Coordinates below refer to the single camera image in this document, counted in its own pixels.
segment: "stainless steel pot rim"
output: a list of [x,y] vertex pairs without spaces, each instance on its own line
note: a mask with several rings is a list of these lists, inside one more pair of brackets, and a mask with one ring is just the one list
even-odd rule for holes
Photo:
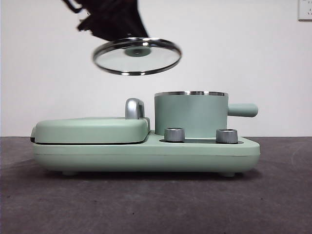
[[[177,59],[174,63],[168,66],[161,67],[158,69],[153,69],[153,70],[147,70],[147,71],[112,70],[112,69],[103,67],[96,62],[97,58],[105,53],[108,53],[116,49],[126,49],[132,46],[165,48],[165,49],[176,52],[179,55],[179,59]],[[159,72],[164,72],[176,66],[179,63],[181,57],[182,57],[182,51],[176,44],[174,44],[171,41],[159,39],[159,38],[123,38],[123,39],[110,41],[96,48],[92,55],[94,64],[100,69],[109,73],[124,75],[124,76],[142,76],[142,75],[150,75],[150,74],[155,74]]]
[[229,95],[227,93],[223,92],[214,92],[214,91],[172,91],[172,92],[162,92],[162,93],[157,93],[155,94],[155,97],[158,96],[166,96],[166,95],[190,95],[190,96],[195,96],[195,95],[211,95],[211,96],[224,96],[228,97]]

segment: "white wall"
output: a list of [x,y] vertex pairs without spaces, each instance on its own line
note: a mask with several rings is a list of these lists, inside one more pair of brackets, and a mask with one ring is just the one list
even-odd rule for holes
[[312,136],[312,23],[297,0],[140,0],[153,37],[176,42],[181,63],[164,73],[124,77],[91,62],[104,41],[79,33],[60,0],[1,1],[1,135],[29,136],[40,120],[123,116],[125,100],[154,93],[228,92],[254,102],[255,118],[229,117],[242,136]]

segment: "dark gray surface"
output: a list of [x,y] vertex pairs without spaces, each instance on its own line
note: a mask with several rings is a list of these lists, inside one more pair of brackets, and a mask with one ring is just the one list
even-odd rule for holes
[[257,167],[213,173],[82,173],[38,166],[1,138],[2,234],[312,233],[312,137],[250,138]]

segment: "mint green pot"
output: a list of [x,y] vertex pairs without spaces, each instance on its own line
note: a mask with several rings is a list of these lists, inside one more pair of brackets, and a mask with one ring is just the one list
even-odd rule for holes
[[184,128],[185,137],[215,137],[227,128],[228,116],[254,117],[254,104],[228,104],[228,94],[208,91],[178,91],[155,94],[155,133],[169,127]]

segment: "appliance base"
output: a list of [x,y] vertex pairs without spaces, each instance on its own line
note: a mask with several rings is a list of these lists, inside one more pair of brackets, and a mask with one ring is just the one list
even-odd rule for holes
[[38,144],[38,164],[65,176],[78,172],[217,172],[232,177],[258,162],[258,143],[239,137],[240,144],[169,143],[151,131],[136,144]]

